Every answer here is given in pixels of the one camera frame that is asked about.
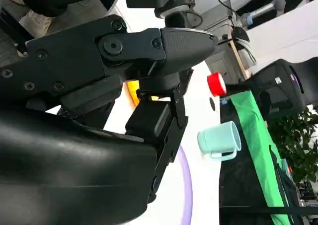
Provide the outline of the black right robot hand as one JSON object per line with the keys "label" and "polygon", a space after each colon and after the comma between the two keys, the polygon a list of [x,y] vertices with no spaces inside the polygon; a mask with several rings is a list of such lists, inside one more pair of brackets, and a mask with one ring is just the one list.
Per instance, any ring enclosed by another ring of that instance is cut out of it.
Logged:
{"label": "black right robot hand", "polygon": [[0,222],[116,225],[142,215],[173,162],[210,32],[129,33],[110,15],[26,43],[0,76]]}

